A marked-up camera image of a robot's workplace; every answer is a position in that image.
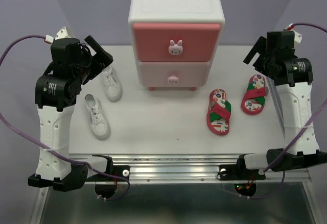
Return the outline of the red patterned sandal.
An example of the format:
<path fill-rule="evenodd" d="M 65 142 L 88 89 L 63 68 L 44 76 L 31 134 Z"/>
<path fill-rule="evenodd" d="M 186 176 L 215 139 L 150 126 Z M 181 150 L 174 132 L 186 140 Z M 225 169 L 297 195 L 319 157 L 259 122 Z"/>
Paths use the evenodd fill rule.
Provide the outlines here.
<path fill-rule="evenodd" d="M 261 74 L 252 76 L 241 102 L 243 112 L 248 115 L 260 114 L 264 109 L 268 93 L 269 89 L 265 77 Z"/>
<path fill-rule="evenodd" d="M 231 104 L 223 89 L 215 89 L 209 95 L 206 115 L 207 127 L 219 136 L 225 136 L 230 130 Z"/>

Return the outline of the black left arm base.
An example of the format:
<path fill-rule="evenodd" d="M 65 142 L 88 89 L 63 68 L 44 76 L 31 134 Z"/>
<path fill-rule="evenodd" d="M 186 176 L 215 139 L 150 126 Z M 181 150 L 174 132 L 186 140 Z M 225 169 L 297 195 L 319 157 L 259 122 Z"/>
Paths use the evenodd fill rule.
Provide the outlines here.
<path fill-rule="evenodd" d="M 115 165 L 113 163 L 113 159 L 110 156 L 104 156 L 104 155 L 94 155 L 94 156 L 105 158 L 107 160 L 107 167 L 109 167 L 109 169 L 107 169 L 105 171 L 105 173 L 112 175 L 112 176 L 116 176 L 116 177 L 120 177 L 120 178 L 129 180 L 129 175 L 130 175 L 130 166 L 129 165 Z M 95 181 L 95 182 L 114 182 L 115 184 L 117 182 L 123 182 L 123 180 L 109 178 L 109 177 L 106 177 L 106 176 L 103 176 L 100 174 L 96 174 L 96 175 L 92 176 L 91 178 L 89 178 L 89 180 Z"/>

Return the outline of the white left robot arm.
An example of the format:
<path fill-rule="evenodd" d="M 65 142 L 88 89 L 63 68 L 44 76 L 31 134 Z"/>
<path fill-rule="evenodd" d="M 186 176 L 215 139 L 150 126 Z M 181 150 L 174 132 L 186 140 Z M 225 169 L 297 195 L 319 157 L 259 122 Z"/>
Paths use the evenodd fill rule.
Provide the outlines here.
<path fill-rule="evenodd" d="M 90 164 L 69 159 L 71 118 L 82 85 L 108 67 L 113 57 L 91 35 L 84 40 L 54 40 L 52 61 L 36 82 L 41 145 L 38 167 L 28 178 L 29 186 L 67 192 L 81 188 L 88 178 Z"/>

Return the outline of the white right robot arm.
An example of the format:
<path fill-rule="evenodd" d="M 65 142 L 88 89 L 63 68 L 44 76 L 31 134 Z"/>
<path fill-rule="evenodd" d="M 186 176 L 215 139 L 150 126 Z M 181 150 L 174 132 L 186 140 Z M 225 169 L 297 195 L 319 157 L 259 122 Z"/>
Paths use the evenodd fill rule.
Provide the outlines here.
<path fill-rule="evenodd" d="M 326 163 L 326 153 L 319 148 L 313 126 L 312 65 L 307 58 L 295 55 L 295 45 L 300 41 L 301 35 L 292 30 L 268 32 L 243 61 L 249 64 L 255 54 L 259 56 L 253 64 L 258 74 L 250 79 L 241 108 L 249 115 L 261 113 L 268 91 L 263 77 L 270 78 L 281 101 L 285 145 L 262 154 L 239 156 L 235 172 L 241 178 L 253 172 L 263 175 L 269 169 L 278 172 Z"/>

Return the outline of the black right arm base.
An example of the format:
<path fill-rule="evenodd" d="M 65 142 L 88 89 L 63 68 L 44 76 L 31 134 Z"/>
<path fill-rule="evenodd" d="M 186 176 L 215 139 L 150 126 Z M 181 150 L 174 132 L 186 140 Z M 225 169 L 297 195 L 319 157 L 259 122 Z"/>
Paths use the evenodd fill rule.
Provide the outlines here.
<path fill-rule="evenodd" d="M 248 169 L 243 155 L 241 155 L 235 164 L 219 165 L 217 178 L 222 181 L 248 181 L 265 180 L 265 175 L 260 175 L 258 169 Z"/>

